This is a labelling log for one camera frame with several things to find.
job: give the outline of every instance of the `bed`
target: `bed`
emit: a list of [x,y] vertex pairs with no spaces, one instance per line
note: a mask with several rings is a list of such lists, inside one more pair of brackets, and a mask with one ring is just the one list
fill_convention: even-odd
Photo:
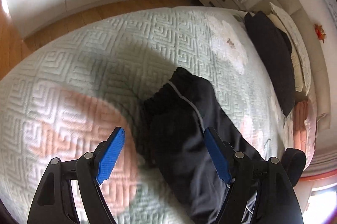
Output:
[[[284,8],[294,1],[296,8],[285,10],[304,23],[298,0],[278,1]],[[254,9],[263,10],[265,3]],[[245,14],[208,7],[124,14],[60,37],[16,66],[0,81],[0,198],[13,218],[26,223],[51,158],[76,159],[121,126],[125,147],[102,186],[115,219],[190,223],[159,170],[147,161],[140,103],[178,66],[212,83],[222,109],[263,158],[281,157],[292,146],[292,135],[284,130],[273,85],[245,31]],[[307,42],[315,52],[310,61],[317,109],[324,112],[320,127],[327,127],[330,91],[324,57],[312,40]],[[73,192],[85,223],[75,183]]]

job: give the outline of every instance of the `pillow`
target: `pillow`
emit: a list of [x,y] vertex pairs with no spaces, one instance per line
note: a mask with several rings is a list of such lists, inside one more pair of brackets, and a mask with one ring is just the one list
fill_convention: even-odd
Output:
[[294,23],[293,19],[288,15],[286,11],[275,6],[273,3],[270,3],[270,6],[273,10],[273,13],[278,16],[280,21],[282,21],[282,24],[287,29],[287,32],[290,35],[291,40],[294,43],[294,46],[296,48],[296,51],[300,59],[302,74],[304,78],[304,86],[305,86],[305,91],[307,94],[310,89],[310,84],[311,84],[311,70],[310,70],[309,56],[308,56],[307,49],[304,45],[303,38],[296,24]]
[[245,26],[287,117],[295,104],[294,68],[287,46],[276,26],[262,11],[255,16],[247,13]]
[[305,129],[307,131],[307,139],[306,139],[306,149],[305,155],[307,157],[307,162],[305,164],[305,168],[307,168],[314,156],[315,148],[316,148],[316,137],[317,137],[317,112],[315,110],[315,106],[308,100],[308,117],[304,121]]
[[317,112],[317,101],[316,101],[316,90],[313,78],[311,78],[310,90],[306,96],[307,100],[310,100],[315,116],[318,116]]
[[280,19],[277,16],[275,16],[274,14],[269,14],[267,17],[273,22],[273,24],[278,29],[280,29],[281,31],[286,33],[286,35],[288,36],[288,38],[290,40],[290,44],[292,46],[292,54],[291,54],[290,57],[292,59],[293,68],[294,68],[295,90],[298,91],[298,92],[302,92],[303,86],[304,86],[304,80],[303,80],[303,74],[302,74],[300,59],[299,59],[298,53],[295,49],[294,43],[293,43],[292,39],[290,38],[286,28],[284,27],[284,25],[282,24],[282,22],[280,21]]

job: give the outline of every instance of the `orange toy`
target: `orange toy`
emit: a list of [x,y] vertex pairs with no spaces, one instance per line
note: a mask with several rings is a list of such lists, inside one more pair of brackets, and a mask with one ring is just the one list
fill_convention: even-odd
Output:
[[326,34],[325,34],[324,29],[322,28],[322,26],[319,25],[319,24],[315,24],[315,32],[316,32],[316,34],[318,36],[318,39],[322,40],[323,43],[324,43],[324,39],[325,39]]

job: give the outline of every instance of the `textured white blanket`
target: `textured white blanket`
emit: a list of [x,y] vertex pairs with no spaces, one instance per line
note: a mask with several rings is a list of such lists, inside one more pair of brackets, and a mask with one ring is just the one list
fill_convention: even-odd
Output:
[[[121,126],[126,145],[102,186],[118,223],[188,223],[158,169],[136,152],[146,152],[139,100],[178,66],[213,84],[264,158],[281,155],[284,116],[242,15],[206,7],[134,12],[80,28],[23,60],[0,81],[0,198],[12,216],[26,223],[51,158],[76,159]],[[85,222],[76,187],[74,196]]]

